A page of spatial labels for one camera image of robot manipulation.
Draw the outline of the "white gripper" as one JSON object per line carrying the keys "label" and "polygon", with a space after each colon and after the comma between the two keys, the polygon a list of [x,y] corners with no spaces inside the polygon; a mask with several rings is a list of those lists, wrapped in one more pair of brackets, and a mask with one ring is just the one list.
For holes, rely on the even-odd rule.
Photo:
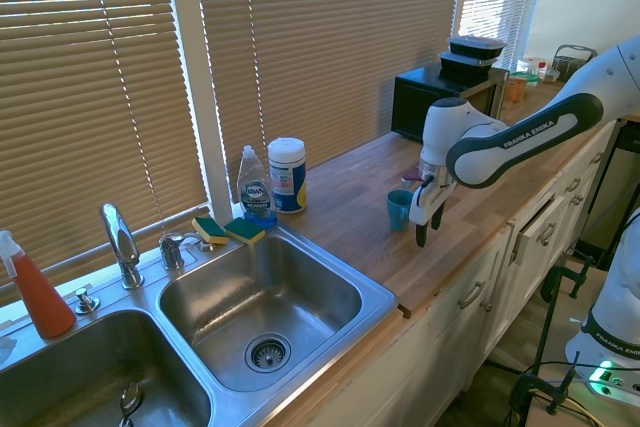
{"label": "white gripper", "polygon": [[444,213],[444,203],[453,193],[457,183],[450,182],[440,186],[433,177],[427,177],[413,194],[409,209],[409,220],[416,224],[415,240],[420,248],[424,248],[428,239],[428,222],[431,228],[438,230]]}

